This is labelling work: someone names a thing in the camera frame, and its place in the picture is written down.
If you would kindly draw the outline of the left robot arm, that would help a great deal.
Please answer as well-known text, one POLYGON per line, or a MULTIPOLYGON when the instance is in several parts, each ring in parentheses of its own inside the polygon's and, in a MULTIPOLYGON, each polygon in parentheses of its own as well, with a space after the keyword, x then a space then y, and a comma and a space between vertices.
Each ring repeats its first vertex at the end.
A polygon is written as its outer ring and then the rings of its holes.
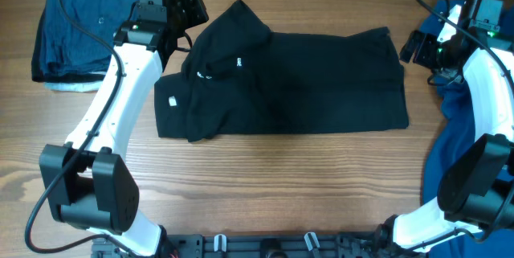
POLYGON ((166 230, 139 209, 140 191, 125 165, 129 138, 151 87, 185 30, 209 19, 203 0, 145 0, 109 45, 110 65, 84 118, 62 145, 39 156, 45 191, 27 220, 25 241, 47 203, 53 220, 90 231, 124 257, 177 257, 166 230))

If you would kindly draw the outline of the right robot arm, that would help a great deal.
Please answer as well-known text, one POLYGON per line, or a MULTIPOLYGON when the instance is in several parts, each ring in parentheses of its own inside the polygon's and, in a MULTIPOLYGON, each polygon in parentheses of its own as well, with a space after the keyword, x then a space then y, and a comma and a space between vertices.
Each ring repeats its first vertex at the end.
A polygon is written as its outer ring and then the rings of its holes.
POLYGON ((478 29, 462 67, 471 93, 475 143, 443 175, 437 196, 409 214, 390 217, 375 232, 373 251, 392 257, 427 254, 465 235, 477 244, 513 229, 513 42, 478 29))

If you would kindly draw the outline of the black polo shirt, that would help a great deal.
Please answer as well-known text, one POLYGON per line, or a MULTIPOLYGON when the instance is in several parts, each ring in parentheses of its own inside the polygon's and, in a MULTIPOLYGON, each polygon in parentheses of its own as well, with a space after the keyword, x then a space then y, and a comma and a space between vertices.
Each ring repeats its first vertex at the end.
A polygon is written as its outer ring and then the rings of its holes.
POLYGON ((179 73, 156 82, 154 110, 160 137, 190 142, 409 124, 404 69, 387 28, 345 37, 279 33, 242 1, 197 37, 179 73))

